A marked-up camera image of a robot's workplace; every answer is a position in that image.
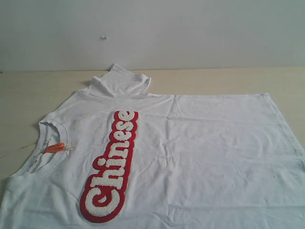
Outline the white t-shirt red lettering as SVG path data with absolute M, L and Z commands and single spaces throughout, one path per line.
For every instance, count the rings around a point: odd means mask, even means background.
M 1 228 L 304 228 L 305 152 L 269 94 L 149 94 L 150 81 L 113 65 L 43 118 Z

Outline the orange clothing tag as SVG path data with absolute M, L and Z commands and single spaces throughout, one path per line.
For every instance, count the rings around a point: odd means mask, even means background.
M 56 153 L 59 151 L 62 151 L 65 148 L 65 143 L 57 143 L 51 146 L 48 146 L 45 148 L 45 150 L 43 151 L 43 153 Z

